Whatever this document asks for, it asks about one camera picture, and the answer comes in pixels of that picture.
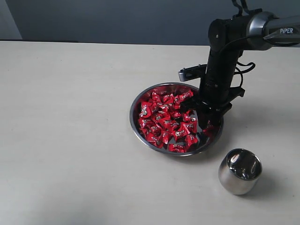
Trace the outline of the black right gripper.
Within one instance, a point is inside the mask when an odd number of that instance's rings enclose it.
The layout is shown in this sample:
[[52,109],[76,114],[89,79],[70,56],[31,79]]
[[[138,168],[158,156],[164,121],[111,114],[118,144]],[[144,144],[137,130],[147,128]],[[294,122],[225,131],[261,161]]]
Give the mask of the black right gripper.
[[232,108],[231,102],[243,97],[243,73],[240,70],[199,72],[201,79],[198,96],[186,98],[180,103],[180,112],[197,111],[198,125],[204,130],[219,127],[223,115]]

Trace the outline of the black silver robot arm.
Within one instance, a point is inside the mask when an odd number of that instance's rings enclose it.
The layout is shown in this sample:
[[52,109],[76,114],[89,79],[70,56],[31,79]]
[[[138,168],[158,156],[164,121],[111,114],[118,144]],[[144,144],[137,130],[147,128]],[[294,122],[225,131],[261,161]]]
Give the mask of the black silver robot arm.
[[184,68],[182,82],[200,79],[198,93],[181,104],[183,110],[196,110],[198,125],[217,126],[231,107],[231,101],[244,96],[241,85],[232,87],[244,51],[266,51],[274,46],[288,47],[300,42],[300,17],[278,18],[271,12],[252,10],[231,19],[216,19],[208,31],[210,52],[207,64]]

